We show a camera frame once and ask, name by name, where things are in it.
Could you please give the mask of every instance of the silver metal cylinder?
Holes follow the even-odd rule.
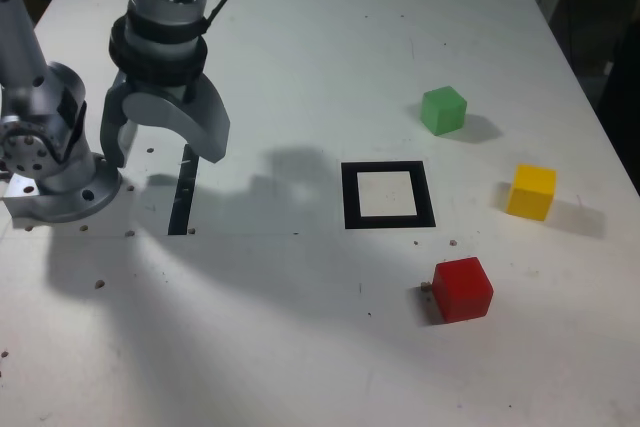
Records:
[[[46,74],[47,63],[22,0],[0,0],[0,84],[38,86]]]

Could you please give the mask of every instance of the white table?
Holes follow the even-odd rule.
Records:
[[[37,28],[95,150],[125,7]],[[231,0],[207,41],[232,132],[196,235],[166,236],[184,141],[152,128],[97,215],[3,210],[0,425],[640,424],[640,202],[534,0]],[[468,119],[437,138],[417,105],[444,85]],[[340,163],[367,160],[423,160],[437,227],[345,231]],[[558,172],[544,223],[498,208],[521,162]],[[422,325],[409,289],[466,256],[489,314]]]

